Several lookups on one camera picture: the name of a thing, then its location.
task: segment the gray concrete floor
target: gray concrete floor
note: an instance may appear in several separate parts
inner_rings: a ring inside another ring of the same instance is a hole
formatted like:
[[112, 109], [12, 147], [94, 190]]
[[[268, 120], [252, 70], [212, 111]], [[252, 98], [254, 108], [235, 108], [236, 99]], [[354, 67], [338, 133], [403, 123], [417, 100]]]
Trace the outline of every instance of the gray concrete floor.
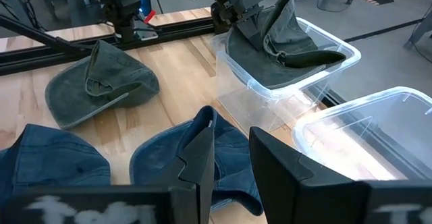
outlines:
[[[165, 13], [207, 7], [212, 0], [160, 0]], [[346, 0], [331, 0], [328, 9], [340, 10]], [[275, 0], [266, 0], [271, 5]], [[41, 24], [49, 30], [71, 26], [65, 0], [55, 0], [59, 22], [54, 22], [42, 0], [32, 0]], [[156, 0], [153, 9], [160, 13]], [[296, 15], [340, 37], [350, 38], [380, 30], [404, 22], [422, 18], [432, 0], [395, 0], [393, 3], [375, 6], [363, 0], [342, 12], [317, 9], [317, 0], [296, 0]], [[355, 41], [352, 44], [362, 53], [360, 63], [344, 72], [332, 89], [346, 100], [351, 100], [393, 86], [410, 86], [432, 96], [432, 63], [421, 57], [414, 49], [403, 49], [413, 26], [386, 34]], [[0, 37], [13, 33], [0, 28]], [[419, 49], [432, 59], [432, 40], [423, 38]]]

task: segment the green hat in bin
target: green hat in bin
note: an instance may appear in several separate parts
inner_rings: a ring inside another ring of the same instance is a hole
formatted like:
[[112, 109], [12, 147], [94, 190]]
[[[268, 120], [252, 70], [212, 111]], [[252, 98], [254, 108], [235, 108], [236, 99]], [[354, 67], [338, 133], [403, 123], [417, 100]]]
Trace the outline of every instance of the green hat in bin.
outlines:
[[317, 72], [343, 62], [336, 51], [319, 51], [298, 25], [294, 0], [279, 0], [258, 15], [263, 50], [257, 51], [237, 29], [230, 30], [227, 54], [255, 80], [268, 89], [297, 83]]
[[90, 56], [48, 83], [45, 100], [66, 130], [109, 107], [141, 105], [158, 92], [157, 77], [147, 66], [99, 40]]

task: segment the clear plastic bin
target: clear plastic bin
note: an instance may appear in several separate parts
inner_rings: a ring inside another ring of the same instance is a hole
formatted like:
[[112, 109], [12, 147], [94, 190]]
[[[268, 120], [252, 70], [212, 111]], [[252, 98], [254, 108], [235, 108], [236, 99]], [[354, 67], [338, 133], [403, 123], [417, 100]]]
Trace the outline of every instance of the clear plastic bin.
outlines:
[[395, 87], [311, 113], [292, 130], [306, 156], [354, 180], [432, 178], [432, 99]]
[[265, 88], [241, 68], [225, 52], [227, 34], [212, 39], [217, 54], [217, 98], [244, 132], [249, 132], [251, 126], [270, 132], [313, 109], [329, 90], [329, 83], [361, 58], [360, 52], [348, 43], [306, 20], [297, 20], [319, 49], [339, 51], [346, 60], [285, 88]]

